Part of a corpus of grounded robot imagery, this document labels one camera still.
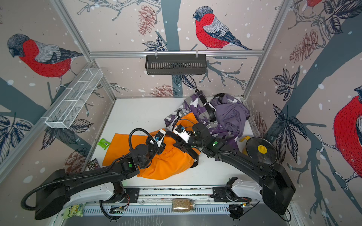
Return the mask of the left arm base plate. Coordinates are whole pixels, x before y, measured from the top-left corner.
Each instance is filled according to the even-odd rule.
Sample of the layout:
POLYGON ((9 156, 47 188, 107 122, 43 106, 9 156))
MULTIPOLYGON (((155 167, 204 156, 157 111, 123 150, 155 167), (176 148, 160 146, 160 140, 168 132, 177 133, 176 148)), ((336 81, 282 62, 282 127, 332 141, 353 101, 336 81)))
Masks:
POLYGON ((137 187, 120 188, 115 191, 112 197, 113 203, 137 203, 140 189, 137 187))

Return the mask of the orange trousers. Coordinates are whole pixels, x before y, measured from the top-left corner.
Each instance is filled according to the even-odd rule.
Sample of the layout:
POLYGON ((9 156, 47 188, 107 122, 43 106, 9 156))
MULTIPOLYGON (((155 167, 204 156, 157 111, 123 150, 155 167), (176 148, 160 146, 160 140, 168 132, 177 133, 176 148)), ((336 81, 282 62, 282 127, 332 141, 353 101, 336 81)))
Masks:
MULTIPOLYGON (((115 159, 130 152, 128 138, 129 135, 126 134, 116 134, 113 137, 102 162, 103 166, 109 166, 115 159)), ((137 177, 164 180, 195 167, 196 159, 175 147, 176 141, 174 138, 166 136, 164 143, 166 147, 162 154, 156 155, 148 168, 140 169, 137 177)))

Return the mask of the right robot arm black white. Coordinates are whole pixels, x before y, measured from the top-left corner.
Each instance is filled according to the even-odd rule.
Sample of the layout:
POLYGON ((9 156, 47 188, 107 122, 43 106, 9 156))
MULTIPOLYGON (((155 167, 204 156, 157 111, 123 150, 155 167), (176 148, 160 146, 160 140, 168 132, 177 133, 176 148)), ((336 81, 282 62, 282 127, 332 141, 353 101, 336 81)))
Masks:
POLYGON ((257 199, 262 199, 267 207, 279 215, 286 213, 296 188, 280 164, 266 164, 238 152, 225 140, 213 137, 202 123, 194 124, 192 131, 187 131, 182 125, 176 125, 173 133, 182 139, 182 150, 187 152, 195 147, 207 157, 215 158, 216 161, 227 163, 244 172, 261 186, 261 191, 257 192, 257 199))

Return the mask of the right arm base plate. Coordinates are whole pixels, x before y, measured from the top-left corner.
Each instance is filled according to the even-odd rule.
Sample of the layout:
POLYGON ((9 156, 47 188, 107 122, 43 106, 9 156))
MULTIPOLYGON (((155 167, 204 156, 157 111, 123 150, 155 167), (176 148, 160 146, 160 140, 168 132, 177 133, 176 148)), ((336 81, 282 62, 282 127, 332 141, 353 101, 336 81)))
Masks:
POLYGON ((251 202, 252 199, 248 197, 238 197, 233 191, 225 187, 213 187, 213 192, 210 198, 213 198, 215 202, 251 202))

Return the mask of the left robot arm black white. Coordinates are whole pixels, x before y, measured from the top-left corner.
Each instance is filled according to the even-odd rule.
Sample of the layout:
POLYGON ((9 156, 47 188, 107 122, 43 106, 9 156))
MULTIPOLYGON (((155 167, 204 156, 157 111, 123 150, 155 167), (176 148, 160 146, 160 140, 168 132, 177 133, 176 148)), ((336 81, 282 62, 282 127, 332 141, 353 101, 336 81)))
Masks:
POLYGON ((80 173, 66 173, 62 169, 55 171, 22 198, 21 208, 34 211, 36 220, 46 219, 75 202, 78 193, 106 183, 114 186, 110 200, 122 200, 126 196, 122 181, 137 176, 141 169, 151 165, 156 155, 162 154, 166 146, 164 139, 168 134, 164 130, 159 130, 156 135, 142 128, 132 130, 128 137, 128 154, 99 169, 80 173))

